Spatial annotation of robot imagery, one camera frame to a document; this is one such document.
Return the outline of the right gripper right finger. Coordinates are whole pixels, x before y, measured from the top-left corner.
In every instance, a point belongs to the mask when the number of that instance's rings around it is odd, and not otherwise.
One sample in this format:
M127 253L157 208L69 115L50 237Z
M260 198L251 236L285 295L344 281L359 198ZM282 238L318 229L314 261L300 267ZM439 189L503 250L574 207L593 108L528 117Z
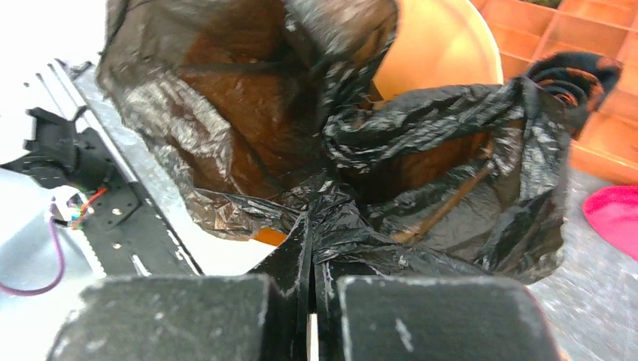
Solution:
M559 360L539 303L508 278L314 268L322 360Z

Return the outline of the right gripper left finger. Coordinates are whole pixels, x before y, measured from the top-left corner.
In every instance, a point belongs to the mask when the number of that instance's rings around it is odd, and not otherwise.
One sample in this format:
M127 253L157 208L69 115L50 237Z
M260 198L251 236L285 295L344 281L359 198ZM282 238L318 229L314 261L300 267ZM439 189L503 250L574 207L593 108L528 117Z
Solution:
M124 276L84 288L49 360L307 360L311 244L301 216L239 276Z

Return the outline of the black trash bag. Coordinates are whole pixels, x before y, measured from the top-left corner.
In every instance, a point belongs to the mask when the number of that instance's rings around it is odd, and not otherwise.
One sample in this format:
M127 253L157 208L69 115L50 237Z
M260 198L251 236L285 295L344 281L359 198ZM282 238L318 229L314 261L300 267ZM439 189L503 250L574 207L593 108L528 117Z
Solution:
M97 79L221 238L300 228L317 263L501 275L561 263L562 105L528 77L372 103L393 1L109 1Z

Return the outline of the orange plastic trash bin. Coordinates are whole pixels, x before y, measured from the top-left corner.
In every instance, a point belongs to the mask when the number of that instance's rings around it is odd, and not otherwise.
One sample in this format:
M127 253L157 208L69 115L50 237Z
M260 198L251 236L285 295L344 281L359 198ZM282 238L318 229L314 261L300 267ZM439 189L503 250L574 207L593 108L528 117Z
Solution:
M395 237L423 235L473 188L474 179L454 188L448 173L478 156L488 133L444 138L423 151L398 146L411 120L431 125L451 109L444 91L503 81L487 23L469 1L288 1L286 8L313 38L316 72L327 75L317 106L325 148L337 157L338 146L383 147L363 170L344 164L342 175L371 205L420 210L425 198L440 202L434 215Z

